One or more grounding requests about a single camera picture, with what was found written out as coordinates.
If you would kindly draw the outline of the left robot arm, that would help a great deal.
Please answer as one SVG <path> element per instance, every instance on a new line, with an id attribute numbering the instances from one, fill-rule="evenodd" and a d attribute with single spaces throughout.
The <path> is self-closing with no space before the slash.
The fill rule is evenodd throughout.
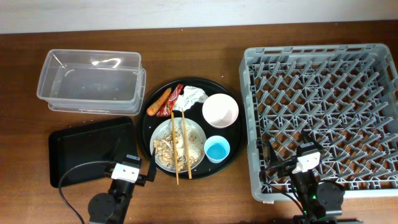
<path id="1" fill-rule="evenodd" d="M 95 195 L 88 204 L 89 222 L 123 223 L 132 199 L 135 186 L 145 186 L 146 182 L 153 182 L 157 173 L 155 156 L 150 159 L 148 173 L 140 173 L 142 159 L 133 155 L 126 155 L 122 162 L 106 161 L 103 163 L 105 176 L 112 179 L 111 186 L 106 193 Z"/>

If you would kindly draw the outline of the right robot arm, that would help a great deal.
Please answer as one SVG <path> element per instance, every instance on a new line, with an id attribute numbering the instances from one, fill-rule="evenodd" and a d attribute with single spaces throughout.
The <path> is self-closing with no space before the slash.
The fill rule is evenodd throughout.
<path id="1" fill-rule="evenodd" d="M 270 141 L 267 141 L 269 165 L 259 177 L 274 170 L 279 178 L 289 177 L 293 196 L 289 197 L 302 212 L 295 215 L 293 223 L 337 223 L 342 215 L 345 188 L 334 181 L 317 180 L 314 168 L 321 162 L 323 146 L 302 131 L 303 144 L 299 145 L 296 155 L 285 161 L 279 161 Z"/>

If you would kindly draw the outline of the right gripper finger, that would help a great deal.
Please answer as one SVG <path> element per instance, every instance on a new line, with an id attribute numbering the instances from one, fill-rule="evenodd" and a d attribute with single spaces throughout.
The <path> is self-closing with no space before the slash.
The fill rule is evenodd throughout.
<path id="1" fill-rule="evenodd" d="M 300 145 L 302 151 L 324 150 L 323 146 L 311 138 L 306 131 L 301 131 L 301 135 L 303 137 L 303 144 Z"/>
<path id="2" fill-rule="evenodd" d="M 269 164 L 277 164 L 279 162 L 270 140 L 267 140 L 267 155 Z"/>

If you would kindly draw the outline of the pink bowl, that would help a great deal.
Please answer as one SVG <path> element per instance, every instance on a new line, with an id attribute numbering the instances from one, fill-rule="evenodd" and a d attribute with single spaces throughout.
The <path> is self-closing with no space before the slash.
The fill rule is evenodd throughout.
<path id="1" fill-rule="evenodd" d="M 209 96 L 202 107 L 205 121 L 214 128 L 231 126 L 238 118 L 239 107 L 232 96 L 217 93 Z"/>

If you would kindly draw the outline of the white tissue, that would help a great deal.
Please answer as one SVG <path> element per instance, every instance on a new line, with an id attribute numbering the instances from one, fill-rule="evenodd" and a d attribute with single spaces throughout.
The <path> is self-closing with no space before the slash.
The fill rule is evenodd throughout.
<path id="1" fill-rule="evenodd" d="M 204 103 L 208 99 L 208 95 L 201 88 L 194 86 L 185 86 L 183 94 L 179 95 L 174 104 L 174 111 L 189 110 L 195 103 Z"/>

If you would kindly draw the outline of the wooden chopstick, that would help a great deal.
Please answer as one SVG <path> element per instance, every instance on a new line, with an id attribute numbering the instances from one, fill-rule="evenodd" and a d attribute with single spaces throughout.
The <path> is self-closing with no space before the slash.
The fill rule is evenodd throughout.
<path id="1" fill-rule="evenodd" d="M 176 145 L 176 137 L 175 137 L 175 121 L 174 121 L 174 113 L 171 112 L 171 123 L 172 123 L 172 144 L 174 150 L 174 166 L 175 166 L 175 176 L 177 185 L 179 185 L 179 174 L 178 174 L 178 158 L 177 158 L 177 145 Z"/>
<path id="2" fill-rule="evenodd" d="M 188 136 L 187 136 L 184 110 L 182 110 L 182 122 L 183 122 L 183 135 L 184 135 L 184 141 L 185 141 L 185 154 L 186 154 L 186 159 L 187 159 L 188 178 L 192 179 L 192 169 L 191 169 L 191 162 L 190 162 L 190 155 L 189 155 Z"/>

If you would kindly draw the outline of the orange carrot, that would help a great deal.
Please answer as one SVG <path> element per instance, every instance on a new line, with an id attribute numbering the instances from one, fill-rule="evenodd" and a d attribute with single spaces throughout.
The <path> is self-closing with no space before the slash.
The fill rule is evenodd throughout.
<path id="1" fill-rule="evenodd" d="M 169 95 L 171 94 L 172 89 L 167 88 L 163 94 L 160 96 L 158 100 L 156 100 L 153 104 L 151 104 L 148 109 L 146 110 L 147 115 L 153 116 L 155 115 L 158 110 L 160 110 L 160 107 L 164 104 L 164 102 L 167 100 Z"/>

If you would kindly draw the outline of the light blue cup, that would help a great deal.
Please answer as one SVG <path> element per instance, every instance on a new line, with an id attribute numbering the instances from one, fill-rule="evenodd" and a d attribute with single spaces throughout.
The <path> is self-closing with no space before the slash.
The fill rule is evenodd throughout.
<path id="1" fill-rule="evenodd" d="M 230 145 L 223 136 L 211 136 L 205 141 L 204 151 L 210 162 L 218 164 L 229 155 Z"/>

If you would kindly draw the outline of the red snack wrapper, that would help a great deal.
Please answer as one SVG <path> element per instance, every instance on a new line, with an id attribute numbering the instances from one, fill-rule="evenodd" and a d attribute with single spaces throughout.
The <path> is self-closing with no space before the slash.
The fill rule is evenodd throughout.
<path id="1" fill-rule="evenodd" d="M 183 84 L 178 84 L 174 91 L 168 96 L 164 104 L 160 107 L 156 113 L 157 117 L 167 117 L 171 115 L 171 112 L 176 104 L 177 98 L 180 92 L 183 90 Z"/>

